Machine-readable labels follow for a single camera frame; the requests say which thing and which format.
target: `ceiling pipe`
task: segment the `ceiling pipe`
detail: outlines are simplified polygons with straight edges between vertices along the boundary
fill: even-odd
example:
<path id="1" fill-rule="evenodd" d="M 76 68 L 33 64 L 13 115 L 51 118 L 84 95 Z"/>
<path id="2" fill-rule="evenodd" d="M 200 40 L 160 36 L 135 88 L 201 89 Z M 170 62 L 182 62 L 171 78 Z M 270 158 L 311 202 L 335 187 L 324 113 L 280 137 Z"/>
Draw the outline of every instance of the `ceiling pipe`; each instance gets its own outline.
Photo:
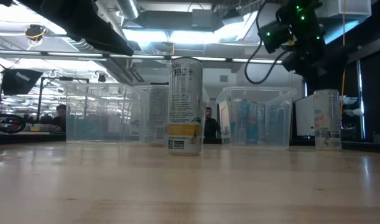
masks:
<path id="1" fill-rule="evenodd" d="M 115 0 L 118 10 L 125 19 L 133 20 L 140 15 L 140 5 L 136 0 Z"/>

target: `overhead lamp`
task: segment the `overhead lamp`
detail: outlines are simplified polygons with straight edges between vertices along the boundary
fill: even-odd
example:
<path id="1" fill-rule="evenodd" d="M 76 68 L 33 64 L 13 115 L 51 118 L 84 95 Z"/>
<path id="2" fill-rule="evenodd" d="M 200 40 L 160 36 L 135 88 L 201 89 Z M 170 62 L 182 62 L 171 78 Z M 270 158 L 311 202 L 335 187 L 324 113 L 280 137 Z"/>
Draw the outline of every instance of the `overhead lamp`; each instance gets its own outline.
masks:
<path id="1" fill-rule="evenodd" d="M 127 40 L 136 42 L 166 42 L 166 33 L 161 30 L 122 30 Z"/>
<path id="2" fill-rule="evenodd" d="M 218 42 L 212 32 L 173 31 L 169 39 L 176 44 L 210 44 Z"/>

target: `qr code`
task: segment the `qr code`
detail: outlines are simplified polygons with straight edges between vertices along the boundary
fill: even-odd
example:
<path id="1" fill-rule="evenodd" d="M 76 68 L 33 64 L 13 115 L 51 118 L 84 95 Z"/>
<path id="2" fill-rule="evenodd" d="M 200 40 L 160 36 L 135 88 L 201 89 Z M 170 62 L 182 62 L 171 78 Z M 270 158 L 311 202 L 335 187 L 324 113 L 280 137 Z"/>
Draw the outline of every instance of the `qr code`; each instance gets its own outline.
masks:
<path id="1" fill-rule="evenodd" d="M 167 141 L 167 149 L 173 149 L 173 140 Z"/>

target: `black cable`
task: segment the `black cable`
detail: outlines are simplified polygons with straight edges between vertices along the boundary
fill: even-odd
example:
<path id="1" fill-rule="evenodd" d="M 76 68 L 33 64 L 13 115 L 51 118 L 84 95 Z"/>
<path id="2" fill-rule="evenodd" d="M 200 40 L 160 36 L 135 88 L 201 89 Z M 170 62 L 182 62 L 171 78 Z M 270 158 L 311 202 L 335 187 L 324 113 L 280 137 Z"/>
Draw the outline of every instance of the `black cable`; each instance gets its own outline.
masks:
<path id="1" fill-rule="evenodd" d="M 15 134 L 15 133 L 19 133 L 20 131 L 24 130 L 24 128 L 25 128 L 26 123 L 25 123 L 24 119 L 21 118 L 20 116 L 13 115 L 13 114 L 0 114 L 0 118 L 14 118 L 18 121 L 19 124 L 21 124 L 20 128 L 17 130 L 10 130 L 8 128 L 0 127 L 0 131 L 3 133 Z"/>
<path id="2" fill-rule="evenodd" d="M 204 9 L 203 6 L 202 6 L 201 4 L 199 4 L 198 2 L 195 2 L 195 1 L 194 1 L 194 2 L 191 2 L 191 4 L 188 6 L 187 12 L 190 11 L 190 7 L 191 7 L 192 4 L 194 4 L 194 3 L 197 4 L 197 5 L 199 5 L 202 9 Z"/>
<path id="3" fill-rule="evenodd" d="M 274 66 L 277 64 L 278 60 L 279 60 L 282 56 L 284 56 L 286 53 L 288 53 L 288 52 L 290 52 L 290 51 L 289 51 L 289 50 L 286 50 L 286 51 L 282 52 L 280 55 L 278 55 L 278 57 L 276 58 L 276 60 L 272 63 L 272 65 L 271 65 L 269 71 L 267 72 L 266 76 L 265 76 L 262 80 L 260 80 L 260 81 L 258 81 L 258 82 L 253 82 L 253 81 L 250 81 L 250 80 L 248 79 L 248 81 L 250 81 L 252 84 L 260 84 L 260 83 L 263 83 L 264 81 L 266 81 L 266 79 L 269 78 L 270 73 L 271 73 L 272 69 L 274 68 Z"/>
<path id="4" fill-rule="evenodd" d="M 255 22 L 256 22 L 256 27 L 257 27 L 257 32 L 260 31 L 260 26 L 259 26 L 259 16 L 264 8 L 264 6 L 266 6 L 267 4 L 267 1 L 264 1 L 264 3 L 262 4 L 262 6 L 260 7 L 259 9 L 259 12 L 257 12 L 257 16 L 256 16 L 256 19 L 255 19 Z M 250 56 L 250 58 L 248 59 L 248 61 L 246 62 L 245 64 L 245 69 L 244 69 L 244 73 L 245 73 L 245 77 L 246 79 L 248 80 L 248 82 L 252 83 L 253 85 L 256 85 L 256 84 L 260 84 L 262 82 L 264 82 L 265 79 L 263 79 L 261 82 L 254 82 L 252 81 L 249 76 L 248 76 L 248 65 L 250 63 L 250 61 L 252 60 L 252 58 L 259 52 L 260 48 L 262 47 L 262 44 L 263 44 L 263 40 L 261 38 L 261 36 L 259 35 L 259 38 L 260 38 L 260 43 L 259 43 L 259 46 L 257 47 L 257 49 L 253 52 L 253 54 Z"/>

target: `desk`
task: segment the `desk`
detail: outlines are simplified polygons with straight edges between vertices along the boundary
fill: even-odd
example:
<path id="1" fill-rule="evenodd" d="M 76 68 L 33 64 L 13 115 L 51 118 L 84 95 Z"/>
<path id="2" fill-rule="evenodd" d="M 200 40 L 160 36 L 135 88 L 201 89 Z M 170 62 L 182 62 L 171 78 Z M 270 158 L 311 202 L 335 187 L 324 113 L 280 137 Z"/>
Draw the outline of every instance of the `desk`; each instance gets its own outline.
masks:
<path id="1" fill-rule="evenodd" d="M 380 223 L 380 154 L 0 146 L 0 223 Z"/>
<path id="2" fill-rule="evenodd" d="M 16 134 L 6 134 L 0 132 L 0 144 L 23 144 L 52 141 L 66 141 L 65 133 L 21 131 Z"/>

